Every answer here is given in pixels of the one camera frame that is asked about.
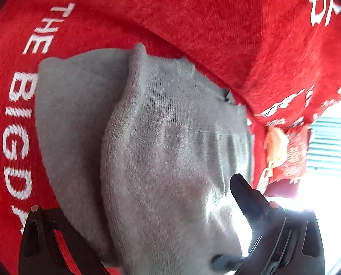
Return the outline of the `grey knit sweater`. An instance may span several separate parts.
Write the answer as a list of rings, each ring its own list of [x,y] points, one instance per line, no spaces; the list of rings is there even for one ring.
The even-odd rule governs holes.
[[[68,221],[124,274],[239,257],[230,178],[253,172],[245,108],[184,58],[101,49],[39,64],[36,129]]]

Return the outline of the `red wedding bed blanket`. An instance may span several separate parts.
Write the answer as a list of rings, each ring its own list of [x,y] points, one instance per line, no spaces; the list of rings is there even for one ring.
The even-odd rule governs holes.
[[[254,178],[265,128],[315,121],[341,100],[340,0],[7,0],[0,10],[0,261],[16,274],[34,202],[57,201],[34,127],[37,66],[141,42],[186,57],[247,106]]]

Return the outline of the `orange cloth item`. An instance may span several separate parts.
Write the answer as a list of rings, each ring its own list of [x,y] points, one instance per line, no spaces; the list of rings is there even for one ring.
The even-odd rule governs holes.
[[[268,127],[265,137],[267,177],[273,176],[273,169],[283,165],[288,158],[289,139],[278,127]]]

